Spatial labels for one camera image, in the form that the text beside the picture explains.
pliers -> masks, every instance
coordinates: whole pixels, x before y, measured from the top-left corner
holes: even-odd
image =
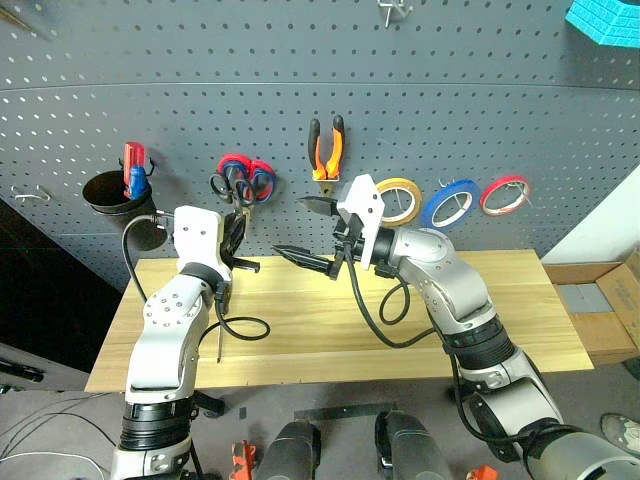
[[[331,183],[340,179],[340,161],[344,152],[344,120],[341,115],[333,117],[333,151],[326,166],[320,160],[320,121],[317,118],[311,120],[309,126],[308,153],[309,162],[313,169],[313,180],[323,182],[321,190],[323,195],[330,196],[333,191]]]

teal object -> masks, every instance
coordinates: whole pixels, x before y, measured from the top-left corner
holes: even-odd
[[[640,5],[575,0],[565,18],[598,45],[640,48]]]

orange clamp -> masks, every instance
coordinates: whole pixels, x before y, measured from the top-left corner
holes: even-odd
[[[467,480],[498,480],[500,474],[489,465],[474,468],[467,474]]]
[[[256,461],[255,445],[249,442],[235,442],[231,446],[231,454],[233,456],[233,470],[229,475],[229,480],[251,480],[251,472],[253,464]]]

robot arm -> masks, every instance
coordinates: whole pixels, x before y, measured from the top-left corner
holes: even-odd
[[[175,210],[179,273],[143,308],[144,328],[129,363],[113,480],[182,478],[192,446],[198,346],[209,310],[217,302],[226,313],[234,265],[259,268],[233,258],[244,222],[235,213],[223,219],[216,212],[190,206]]]
[[[369,314],[353,281],[354,259],[365,269],[373,263],[378,275],[397,276],[413,285],[451,357],[461,419],[494,455],[505,462],[522,461],[537,480],[640,477],[640,461],[594,435],[563,425],[535,365],[509,339],[481,276],[458,258],[445,235],[429,229],[381,228],[384,204],[369,175],[346,185],[335,204],[315,197],[303,202],[318,213],[341,217],[334,230],[339,241],[335,260],[297,247],[276,250],[297,265],[333,279],[346,259],[365,319]],[[407,344],[388,339],[385,343],[395,348]],[[460,377],[473,387],[468,402],[480,432],[466,419]]]

red tape roll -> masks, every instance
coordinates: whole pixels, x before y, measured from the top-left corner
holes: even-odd
[[[493,192],[512,183],[522,184],[520,196],[516,198],[515,201],[500,208],[487,207],[487,200],[489,200],[489,197]],[[522,175],[509,175],[507,177],[499,178],[489,185],[484,192],[482,192],[482,196],[480,197],[480,207],[484,213],[491,217],[506,215],[520,208],[524,202],[528,201],[529,195],[531,195],[531,185],[529,184],[529,180]]]

